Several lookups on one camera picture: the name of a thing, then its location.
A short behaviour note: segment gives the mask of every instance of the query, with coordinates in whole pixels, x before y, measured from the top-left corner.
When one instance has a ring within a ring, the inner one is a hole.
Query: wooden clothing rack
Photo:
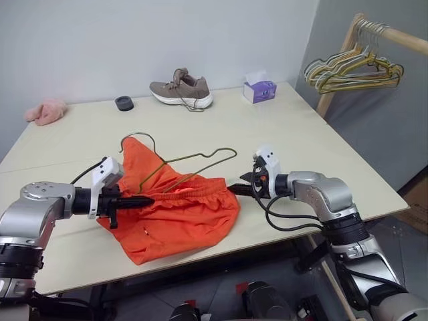
[[[348,33],[346,34],[345,40],[343,41],[343,45],[342,45],[342,48],[340,49],[340,52],[351,50],[354,47],[354,44],[355,44],[355,39],[353,37],[354,28],[355,28],[355,25],[361,19],[364,19],[364,15],[362,13],[357,13],[354,19],[352,20],[352,23],[350,24]],[[386,28],[380,34],[380,36],[386,39],[392,40],[393,42],[397,42],[409,49],[415,50],[417,52],[420,52],[421,54],[428,56],[428,41],[424,39],[414,37],[412,35],[393,29],[391,27]],[[318,102],[318,106],[316,107],[316,111],[317,113],[319,113],[321,117],[324,118],[325,115],[327,114],[327,110],[330,107],[334,94],[335,94],[334,92],[330,92],[330,93],[321,95],[320,101]]]

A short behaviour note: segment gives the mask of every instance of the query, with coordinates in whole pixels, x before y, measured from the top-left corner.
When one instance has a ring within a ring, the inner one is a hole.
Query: table
[[[250,171],[252,154],[259,145],[269,143],[285,173],[317,171],[344,180],[364,220],[407,208],[406,202],[289,84],[278,84],[274,100],[256,105],[245,100],[242,88],[215,90],[213,95],[212,108],[203,113],[147,97],[133,99],[135,108],[129,112],[118,111],[113,101],[76,104],[53,124],[29,124],[0,164],[0,212],[18,198],[26,183],[70,182],[106,155],[121,162],[120,140],[135,131],[153,135],[156,150],[165,159],[223,146],[236,149],[236,158],[203,173],[206,177],[225,177],[227,184],[236,183],[240,175]],[[149,140],[138,138],[150,146]],[[173,167],[191,173],[205,164],[205,159],[193,159]],[[90,175],[79,186],[89,187]],[[95,221],[85,216],[58,221],[45,251],[44,268],[35,276],[37,290],[51,294],[102,284],[317,231],[276,231],[265,222],[253,199],[239,197],[239,202],[241,213],[235,226],[216,246],[142,265],[134,265],[113,236]],[[313,214],[308,205],[290,200],[283,200],[276,209],[284,214]],[[283,227],[308,222],[273,220]]]

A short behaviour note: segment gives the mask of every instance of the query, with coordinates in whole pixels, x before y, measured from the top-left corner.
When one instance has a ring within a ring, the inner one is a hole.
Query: tissue box
[[[275,92],[276,84],[271,81],[256,82],[253,85],[245,82],[243,85],[243,95],[253,104],[275,98]]]

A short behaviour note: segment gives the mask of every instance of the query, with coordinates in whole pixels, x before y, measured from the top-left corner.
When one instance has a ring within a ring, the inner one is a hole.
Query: pink slipper
[[[60,119],[67,110],[65,102],[55,98],[45,99],[38,107],[27,110],[24,119],[28,122],[34,121],[36,125],[50,124]]]

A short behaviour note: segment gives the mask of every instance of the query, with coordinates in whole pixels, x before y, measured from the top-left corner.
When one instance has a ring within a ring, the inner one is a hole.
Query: beige sneaker
[[[183,105],[191,112],[203,112],[213,102],[205,78],[194,79],[187,68],[175,70],[172,82],[152,82],[150,91],[161,102]]]

